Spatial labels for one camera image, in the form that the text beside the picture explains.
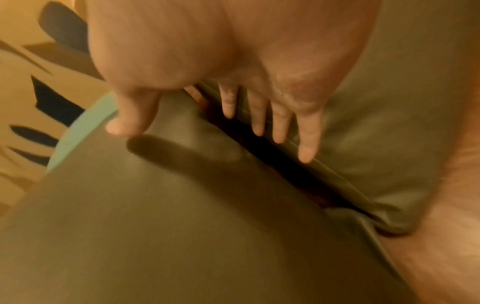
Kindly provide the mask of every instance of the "cushion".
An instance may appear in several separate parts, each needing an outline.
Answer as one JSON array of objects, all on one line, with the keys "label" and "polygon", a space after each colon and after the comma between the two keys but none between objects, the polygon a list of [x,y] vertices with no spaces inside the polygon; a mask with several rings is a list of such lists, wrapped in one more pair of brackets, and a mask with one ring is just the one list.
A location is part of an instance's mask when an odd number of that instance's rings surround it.
[{"label": "cushion", "polygon": [[416,302],[349,218],[361,216],[327,215],[175,92],[143,136],[101,125],[9,214],[0,299]]},{"label": "cushion", "polygon": [[[364,54],[327,104],[307,168],[383,231],[414,230],[439,184],[470,89],[479,11],[470,0],[383,1]],[[215,83],[197,87],[220,100]],[[243,91],[238,101],[250,123]],[[298,143],[294,125],[279,148],[296,158]]]}]

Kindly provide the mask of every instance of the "wrinkled skin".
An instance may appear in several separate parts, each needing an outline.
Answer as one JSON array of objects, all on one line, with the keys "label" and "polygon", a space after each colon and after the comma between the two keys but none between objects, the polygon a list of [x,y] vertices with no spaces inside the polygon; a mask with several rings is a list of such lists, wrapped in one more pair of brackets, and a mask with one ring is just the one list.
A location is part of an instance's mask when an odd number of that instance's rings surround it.
[{"label": "wrinkled skin", "polygon": [[318,152],[328,97],[354,66],[380,0],[90,0],[93,60],[117,97],[107,130],[145,131],[165,90],[220,84],[224,114],[248,89],[252,129],[282,143],[296,116],[300,161]]}]

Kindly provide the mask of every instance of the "wrinkled leather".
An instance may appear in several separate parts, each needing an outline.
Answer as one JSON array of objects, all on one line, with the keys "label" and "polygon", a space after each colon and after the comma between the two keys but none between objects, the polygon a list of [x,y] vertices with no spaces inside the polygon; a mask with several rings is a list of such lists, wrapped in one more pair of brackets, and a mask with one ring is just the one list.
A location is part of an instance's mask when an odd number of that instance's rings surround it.
[{"label": "wrinkled leather", "polygon": [[186,93],[147,134],[97,129],[0,232],[2,304],[413,303],[358,236]]}]

